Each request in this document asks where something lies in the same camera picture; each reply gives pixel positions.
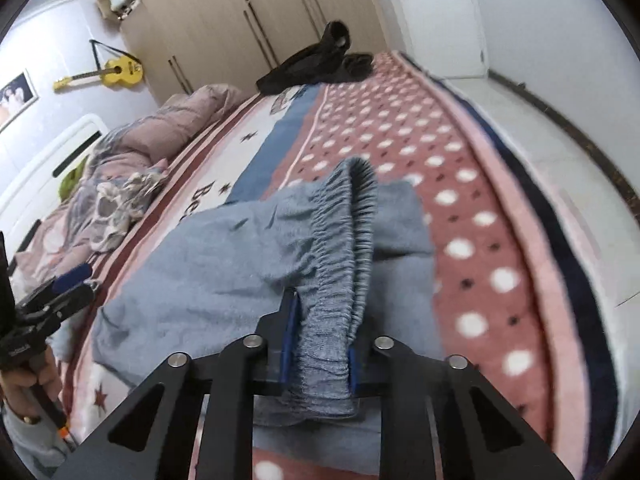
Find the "grey left sleeve forearm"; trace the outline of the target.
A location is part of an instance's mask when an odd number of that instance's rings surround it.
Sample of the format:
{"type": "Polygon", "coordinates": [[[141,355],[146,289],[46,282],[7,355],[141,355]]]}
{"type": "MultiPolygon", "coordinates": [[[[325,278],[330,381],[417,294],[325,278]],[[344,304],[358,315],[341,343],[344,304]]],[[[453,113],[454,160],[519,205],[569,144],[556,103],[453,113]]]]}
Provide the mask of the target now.
{"type": "Polygon", "coordinates": [[[67,443],[45,422],[28,424],[6,405],[2,419],[16,455],[36,479],[51,479],[70,455],[67,443]]]}

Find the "person's left hand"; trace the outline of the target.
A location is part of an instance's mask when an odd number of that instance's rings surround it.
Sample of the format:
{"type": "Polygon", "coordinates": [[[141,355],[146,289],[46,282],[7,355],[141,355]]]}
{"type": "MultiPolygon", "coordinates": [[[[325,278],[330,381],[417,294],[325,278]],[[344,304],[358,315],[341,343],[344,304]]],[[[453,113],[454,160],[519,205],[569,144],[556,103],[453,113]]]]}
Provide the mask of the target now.
{"type": "Polygon", "coordinates": [[[47,347],[43,356],[46,359],[46,365],[38,372],[30,372],[24,368],[1,372],[1,390],[4,400],[19,418],[38,416],[37,405],[27,396],[27,391],[33,385],[40,385],[52,401],[58,400],[62,390],[62,379],[58,374],[52,349],[47,347]]]}

